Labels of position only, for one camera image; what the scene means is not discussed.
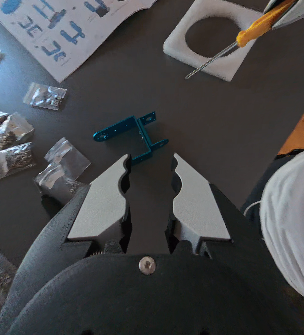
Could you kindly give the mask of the dark grey desk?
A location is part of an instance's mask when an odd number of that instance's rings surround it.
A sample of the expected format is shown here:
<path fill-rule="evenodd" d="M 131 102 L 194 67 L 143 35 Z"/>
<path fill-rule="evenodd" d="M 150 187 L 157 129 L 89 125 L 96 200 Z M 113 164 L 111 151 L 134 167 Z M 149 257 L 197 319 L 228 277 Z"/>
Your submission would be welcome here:
<path fill-rule="evenodd" d="M 269 32 L 251 48 L 231 82 L 163 53 L 163 43 L 193 1 L 157 1 L 126 19 L 61 84 L 0 23 L 0 110 L 34 126 L 36 166 L 0 180 L 0 251 L 16 266 L 48 222 L 33 182 L 46 152 L 62 137 L 92 162 L 91 182 L 128 148 L 142 152 L 135 131 L 103 143 L 93 134 L 130 115 L 156 111 L 147 126 L 169 139 L 133 167 L 128 199 L 130 253 L 165 253 L 177 153 L 240 207 L 304 113 L 304 19 Z"/>

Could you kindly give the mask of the printed instruction sheet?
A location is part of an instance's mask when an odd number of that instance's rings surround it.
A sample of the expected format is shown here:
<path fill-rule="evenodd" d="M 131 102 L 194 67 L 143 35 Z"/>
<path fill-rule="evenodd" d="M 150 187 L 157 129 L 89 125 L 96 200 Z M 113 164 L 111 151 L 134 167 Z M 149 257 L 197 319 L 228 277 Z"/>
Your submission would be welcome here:
<path fill-rule="evenodd" d="M 155 0 L 0 0 L 0 23 L 58 82 Z"/>

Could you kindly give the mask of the group of clear screw bags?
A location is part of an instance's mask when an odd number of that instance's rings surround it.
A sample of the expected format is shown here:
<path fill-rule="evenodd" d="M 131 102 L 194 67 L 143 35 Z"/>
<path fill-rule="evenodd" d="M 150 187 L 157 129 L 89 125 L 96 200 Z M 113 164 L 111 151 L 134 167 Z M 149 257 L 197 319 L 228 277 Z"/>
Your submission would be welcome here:
<path fill-rule="evenodd" d="M 33 107 L 58 111 L 66 89 L 32 82 L 24 103 Z M 0 179 L 35 166 L 32 143 L 27 142 L 34 127 L 19 113 L 0 111 Z M 34 182 L 41 194 L 41 202 L 49 215 L 54 216 L 83 186 L 79 176 L 91 162 L 65 137 L 58 140 L 45 155 L 49 165 Z M 0 253 L 0 305 L 7 299 L 16 267 Z"/>

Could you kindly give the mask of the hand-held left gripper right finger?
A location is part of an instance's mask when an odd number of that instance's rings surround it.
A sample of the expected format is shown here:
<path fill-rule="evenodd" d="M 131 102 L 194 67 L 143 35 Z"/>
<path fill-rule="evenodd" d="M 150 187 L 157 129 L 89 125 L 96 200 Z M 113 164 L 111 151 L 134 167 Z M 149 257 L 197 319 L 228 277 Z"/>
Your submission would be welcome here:
<path fill-rule="evenodd" d="M 207 179 L 177 153 L 172 158 L 175 192 L 165 236 L 170 253 L 189 241 L 198 254 L 203 242 L 231 242 L 231 236 Z"/>

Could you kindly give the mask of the blue metal bracket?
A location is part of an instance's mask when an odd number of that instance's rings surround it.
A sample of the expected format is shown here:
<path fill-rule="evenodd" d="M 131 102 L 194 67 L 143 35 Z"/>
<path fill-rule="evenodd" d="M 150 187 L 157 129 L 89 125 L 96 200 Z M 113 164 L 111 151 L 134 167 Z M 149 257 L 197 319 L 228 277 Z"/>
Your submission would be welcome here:
<path fill-rule="evenodd" d="M 156 143 L 152 143 L 147 131 L 145 130 L 145 126 L 154 121 L 156 121 L 156 113 L 154 111 L 140 118 L 136 118 L 135 116 L 129 116 L 107 128 L 104 128 L 94 133 L 93 139 L 96 142 L 103 142 L 136 128 L 138 130 L 138 135 L 142 143 L 146 147 L 146 151 L 143 154 L 132 158 L 132 165 L 137 165 L 151 158 L 154 151 L 164 147 L 169 142 L 168 139 L 163 139 Z"/>

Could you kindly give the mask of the white foam square with hole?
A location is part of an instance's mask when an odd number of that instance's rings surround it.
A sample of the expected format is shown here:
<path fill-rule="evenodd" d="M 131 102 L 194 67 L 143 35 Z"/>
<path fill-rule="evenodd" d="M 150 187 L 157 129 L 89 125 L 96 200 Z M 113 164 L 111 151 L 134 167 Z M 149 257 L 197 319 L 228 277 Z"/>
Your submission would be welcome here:
<path fill-rule="evenodd" d="M 184 64 L 198 68 L 211 58 L 201 56 L 192 51 L 185 41 L 185 35 L 194 23 L 201 19 L 221 17 L 230 19 L 242 31 L 250 27 L 261 16 L 262 13 L 259 11 L 229 1 L 196 0 L 164 42 L 163 52 Z M 255 41 L 252 40 L 245 47 L 236 48 L 229 55 L 218 58 L 211 65 L 202 69 L 202 72 L 230 82 L 255 44 Z"/>

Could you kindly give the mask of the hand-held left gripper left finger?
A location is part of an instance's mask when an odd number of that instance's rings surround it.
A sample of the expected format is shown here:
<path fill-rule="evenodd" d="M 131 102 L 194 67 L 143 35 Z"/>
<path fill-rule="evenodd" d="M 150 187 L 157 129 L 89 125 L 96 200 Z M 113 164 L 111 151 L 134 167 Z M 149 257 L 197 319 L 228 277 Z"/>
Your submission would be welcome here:
<path fill-rule="evenodd" d="M 92 241 L 104 249 L 108 241 L 127 252 L 132 233 L 131 213 L 125 193 L 130 187 L 132 158 L 123 155 L 90 183 L 87 195 L 68 233 L 69 241 Z"/>

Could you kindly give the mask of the yellow-handled screwdriver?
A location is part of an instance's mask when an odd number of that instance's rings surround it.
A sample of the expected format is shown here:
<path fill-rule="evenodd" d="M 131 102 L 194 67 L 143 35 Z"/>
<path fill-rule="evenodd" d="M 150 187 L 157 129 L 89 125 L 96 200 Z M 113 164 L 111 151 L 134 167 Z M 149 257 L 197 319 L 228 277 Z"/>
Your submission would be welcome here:
<path fill-rule="evenodd" d="M 234 48 L 243 48 L 248 44 L 250 41 L 257 39 L 258 37 L 266 34 L 268 31 L 272 29 L 272 25 L 282 16 L 283 11 L 287 9 L 287 4 L 281 4 L 277 6 L 273 10 L 269 11 L 268 13 L 262 15 L 259 19 L 251 24 L 249 28 L 246 30 L 242 30 L 238 33 L 236 41 L 226 47 L 224 50 L 216 54 L 212 57 L 209 61 L 202 64 L 200 67 L 192 71 L 188 74 L 185 79 L 189 79 L 194 76 L 199 71 L 203 70 L 205 67 L 213 63 L 215 60 L 219 59 L 220 57 L 224 56 L 227 52 L 233 50 Z"/>

